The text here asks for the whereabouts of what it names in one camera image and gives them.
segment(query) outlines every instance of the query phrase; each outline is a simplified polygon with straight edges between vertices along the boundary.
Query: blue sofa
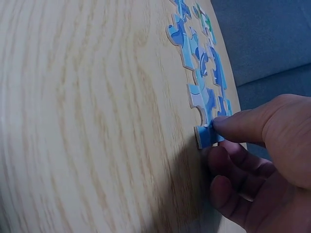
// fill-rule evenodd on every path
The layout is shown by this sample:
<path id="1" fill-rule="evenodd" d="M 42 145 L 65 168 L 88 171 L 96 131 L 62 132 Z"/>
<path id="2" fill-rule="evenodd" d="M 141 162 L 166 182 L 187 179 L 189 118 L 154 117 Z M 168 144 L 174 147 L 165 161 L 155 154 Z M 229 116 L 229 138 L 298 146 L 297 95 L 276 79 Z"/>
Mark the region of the blue sofa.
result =
<path id="1" fill-rule="evenodd" d="M 212 0 L 241 109 L 274 97 L 311 96 L 311 0 Z M 249 150 L 269 158 L 265 149 Z"/>

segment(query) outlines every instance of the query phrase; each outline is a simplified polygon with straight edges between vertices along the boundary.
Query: hand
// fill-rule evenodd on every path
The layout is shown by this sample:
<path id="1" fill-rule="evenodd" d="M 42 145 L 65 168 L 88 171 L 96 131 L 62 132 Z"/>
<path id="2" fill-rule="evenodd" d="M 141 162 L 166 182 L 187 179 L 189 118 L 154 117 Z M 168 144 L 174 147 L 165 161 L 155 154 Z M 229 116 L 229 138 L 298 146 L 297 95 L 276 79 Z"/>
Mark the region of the hand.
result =
<path id="1" fill-rule="evenodd" d="M 248 233 L 311 232 L 311 98 L 282 95 L 214 128 L 228 141 L 206 151 L 211 204 Z M 242 142 L 266 147 L 273 163 Z"/>

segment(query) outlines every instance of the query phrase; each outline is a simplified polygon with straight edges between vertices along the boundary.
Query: knuckle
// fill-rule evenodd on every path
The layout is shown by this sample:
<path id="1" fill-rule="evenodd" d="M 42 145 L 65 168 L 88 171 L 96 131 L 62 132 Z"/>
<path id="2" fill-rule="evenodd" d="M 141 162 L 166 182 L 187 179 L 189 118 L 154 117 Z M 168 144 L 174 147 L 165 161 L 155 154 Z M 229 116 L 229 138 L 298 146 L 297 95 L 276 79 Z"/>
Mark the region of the knuckle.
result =
<path id="1" fill-rule="evenodd" d="M 296 97 L 297 95 L 293 95 L 293 94 L 282 94 L 282 95 L 275 97 L 273 101 L 277 103 L 288 103 L 296 99 Z"/>

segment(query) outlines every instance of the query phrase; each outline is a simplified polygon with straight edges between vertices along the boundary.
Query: assembled puzzle section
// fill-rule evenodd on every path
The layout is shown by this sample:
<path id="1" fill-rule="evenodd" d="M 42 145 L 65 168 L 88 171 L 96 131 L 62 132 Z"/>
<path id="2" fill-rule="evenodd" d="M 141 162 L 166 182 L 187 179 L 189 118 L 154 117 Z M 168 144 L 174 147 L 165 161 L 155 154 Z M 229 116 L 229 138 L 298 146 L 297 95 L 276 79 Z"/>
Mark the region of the assembled puzzle section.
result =
<path id="1" fill-rule="evenodd" d="M 166 32 L 169 40 L 176 46 L 180 47 L 183 66 L 193 71 L 195 84 L 188 84 L 188 95 L 191 108 L 197 108 L 201 115 L 201 125 L 195 126 L 194 131 L 200 149 L 212 146 L 216 142 L 224 139 L 217 135 L 213 129 L 212 121 L 213 112 L 216 116 L 227 116 L 232 114 L 230 100 L 226 98 L 227 89 L 225 74 L 222 67 L 221 59 L 215 49 L 216 38 L 207 14 L 199 4 L 192 7 L 193 14 L 199 20 L 201 30 L 205 35 L 204 46 L 200 45 L 199 36 L 196 30 L 189 27 L 191 38 L 186 32 L 187 19 L 191 18 L 190 8 L 183 0 L 170 0 L 177 7 L 173 14 L 174 25 L 169 25 Z M 207 70 L 207 63 L 212 62 L 214 67 Z M 206 85 L 206 79 L 213 79 L 213 88 Z"/>

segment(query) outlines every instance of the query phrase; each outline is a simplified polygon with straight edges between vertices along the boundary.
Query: wooden table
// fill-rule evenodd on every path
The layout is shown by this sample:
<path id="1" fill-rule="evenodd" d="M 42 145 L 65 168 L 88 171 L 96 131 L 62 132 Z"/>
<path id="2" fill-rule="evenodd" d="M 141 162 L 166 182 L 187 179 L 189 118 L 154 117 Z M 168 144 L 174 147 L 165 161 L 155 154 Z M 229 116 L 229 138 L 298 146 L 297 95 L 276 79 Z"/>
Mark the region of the wooden table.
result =
<path id="1" fill-rule="evenodd" d="M 166 35 L 173 13 L 169 0 L 0 1 L 4 233 L 242 232 L 202 211 L 200 115 Z"/>

